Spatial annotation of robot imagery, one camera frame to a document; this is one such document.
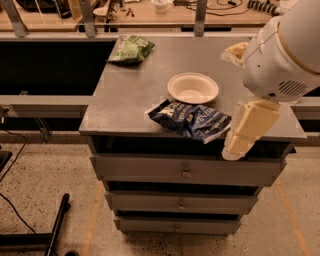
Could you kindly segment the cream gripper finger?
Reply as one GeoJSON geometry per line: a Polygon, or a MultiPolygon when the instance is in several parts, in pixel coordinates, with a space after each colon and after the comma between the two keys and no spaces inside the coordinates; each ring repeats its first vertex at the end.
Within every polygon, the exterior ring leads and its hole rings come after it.
{"type": "Polygon", "coordinates": [[[225,62],[234,64],[240,67],[245,55],[245,50],[248,46],[248,42],[240,42],[226,48],[221,53],[221,59],[225,62]]]}
{"type": "Polygon", "coordinates": [[[239,102],[233,112],[222,157],[237,161],[248,151],[278,120],[280,104],[266,99],[239,102]]]}

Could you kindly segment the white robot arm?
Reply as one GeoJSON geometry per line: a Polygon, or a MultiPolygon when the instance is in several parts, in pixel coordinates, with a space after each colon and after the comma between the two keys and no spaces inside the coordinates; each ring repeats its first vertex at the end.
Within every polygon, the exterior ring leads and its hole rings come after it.
{"type": "Polygon", "coordinates": [[[272,18],[248,43],[238,43],[221,59],[242,69],[244,86],[254,94],[233,112],[222,156],[246,155],[278,120],[280,104],[300,99],[320,81],[320,0],[298,0],[272,18]]]}

